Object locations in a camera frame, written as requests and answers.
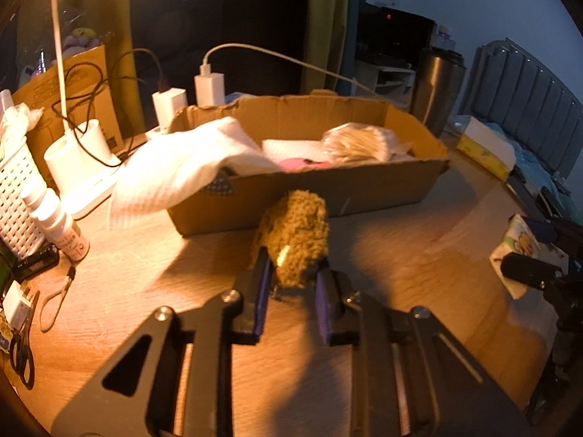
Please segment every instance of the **screw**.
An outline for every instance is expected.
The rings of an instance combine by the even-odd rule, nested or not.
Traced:
[[[415,317],[416,319],[428,319],[429,317],[431,317],[431,312],[429,312],[429,309],[426,309],[425,307],[422,306],[417,306],[413,308],[413,317]]]
[[[277,300],[278,302],[283,302],[283,298],[279,291],[279,286],[277,284],[271,288],[269,297],[270,299]]]
[[[170,309],[167,305],[163,305],[154,311],[154,317],[156,320],[164,322],[165,320],[170,319],[173,313],[174,311],[172,309]]]
[[[359,291],[356,291],[352,296],[350,296],[346,299],[346,302],[348,302],[349,304],[351,304],[353,302],[355,304],[360,304],[360,299],[362,299],[362,297],[360,296]]]
[[[237,302],[239,300],[241,294],[239,294],[239,291],[236,289],[231,289],[230,291],[224,291],[220,297],[223,299],[223,302],[232,304],[233,302]]]

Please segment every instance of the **plastic basket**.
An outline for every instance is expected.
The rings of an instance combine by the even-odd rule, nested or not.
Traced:
[[[43,233],[19,197],[22,184],[33,173],[39,169],[24,138],[18,149],[0,162],[0,236],[19,259],[34,253],[44,242]]]

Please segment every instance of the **pink item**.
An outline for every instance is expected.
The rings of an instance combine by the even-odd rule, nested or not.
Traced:
[[[278,162],[278,166],[283,172],[297,172],[306,169],[328,169],[332,167],[331,162],[313,162],[302,158],[291,158]]]

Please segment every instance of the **black cable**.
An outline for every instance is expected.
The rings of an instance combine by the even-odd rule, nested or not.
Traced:
[[[69,124],[69,126],[71,126],[72,131],[73,131],[73,134],[75,136],[75,140],[77,141],[77,143],[79,144],[79,146],[81,147],[81,149],[89,157],[91,157],[95,161],[97,161],[97,162],[99,162],[99,163],[101,163],[104,166],[109,167],[109,168],[117,168],[117,167],[120,167],[133,154],[133,151],[135,151],[137,148],[139,148],[141,146],[141,145],[139,145],[138,147],[133,148],[133,140],[135,138],[135,133],[133,132],[133,129],[132,129],[132,136],[131,136],[130,141],[129,141],[128,149],[126,150],[125,153],[122,153],[119,156],[120,162],[118,164],[115,164],[115,165],[107,164],[106,162],[102,161],[101,159],[97,158],[95,155],[93,155],[92,153],[90,153],[87,150],[87,148],[85,148],[85,146],[83,146],[83,144],[81,143],[81,140],[80,140],[80,138],[77,135],[77,131],[79,131],[82,135],[87,133],[87,130],[89,128],[89,119],[90,119],[90,116],[91,116],[91,107],[93,106],[93,102],[95,100],[95,97],[99,94],[99,91],[102,89],[102,87],[105,84],[108,84],[109,83],[110,86],[111,86],[110,81],[113,81],[113,80],[135,80],[135,81],[137,81],[139,83],[145,84],[146,86],[148,86],[151,89],[151,87],[148,84],[148,82],[146,82],[144,79],[139,78],[139,77],[130,77],[129,75],[122,75],[120,77],[113,77],[114,71],[115,71],[117,65],[120,63],[121,59],[123,59],[124,57],[126,57],[126,56],[128,56],[130,54],[133,54],[134,52],[145,52],[145,53],[151,55],[152,59],[156,63],[156,66],[158,68],[159,75],[160,75],[160,78],[158,80],[158,90],[159,90],[159,92],[164,92],[164,91],[168,90],[170,87],[168,87],[168,82],[167,82],[167,80],[164,77],[164,72],[162,71],[162,66],[160,64],[160,61],[156,57],[156,55],[152,51],[150,51],[149,49],[146,49],[146,48],[135,48],[135,49],[132,49],[131,51],[124,52],[120,57],[118,57],[118,59],[116,59],[116,61],[113,63],[113,65],[111,67],[111,75],[112,75],[112,77],[110,79],[105,78],[104,77],[104,74],[103,74],[103,71],[101,70],[101,68],[97,64],[94,64],[93,62],[77,62],[77,63],[73,64],[70,68],[68,68],[67,72],[65,73],[65,84],[66,84],[66,80],[67,80],[69,74],[71,74],[71,71],[74,68],[77,68],[77,67],[80,67],[80,66],[90,66],[90,67],[93,67],[93,68],[95,68],[99,72],[99,75],[100,75],[99,81],[95,84],[95,86],[93,87],[93,89],[91,90],[91,92],[87,92],[87,93],[81,94],[81,95],[75,95],[74,97],[66,97],[65,98],[65,102],[72,101],[72,100],[79,100],[77,103],[75,103],[69,109],[69,112],[73,112],[78,106],[81,106],[84,103],[87,103],[87,116],[86,116],[85,130],[82,130],[68,116],[64,116],[63,113],[62,113],[62,111],[61,112],[57,111],[56,106],[57,105],[60,105],[60,100],[57,100],[55,103],[53,103],[51,105],[52,111],[58,117],[60,117],[61,119],[65,120]]]
[[[115,75],[117,64],[119,64],[124,57],[129,56],[130,54],[133,54],[135,52],[144,52],[145,54],[149,54],[152,57],[152,59],[154,60],[156,66],[158,67],[158,74],[160,76],[160,78],[158,79],[158,92],[162,93],[162,92],[166,92],[167,90],[169,90],[170,86],[168,85],[168,80],[164,77],[164,71],[162,70],[162,65],[160,64],[159,59],[156,57],[156,55],[152,51],[150,51],[150,49],[147,49],[147,48],[134,48],[134,49],[130,49],[130,51],[124,52],[113,63],[113,65],[111,67],[111,76],[113,77],[113,75]]]

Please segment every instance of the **gray headboard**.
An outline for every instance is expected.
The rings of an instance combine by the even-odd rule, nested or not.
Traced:
[[[478,49],[462,114],[497,123],[546,170],[565,178],[583,147],[581,102],[510,39]]]

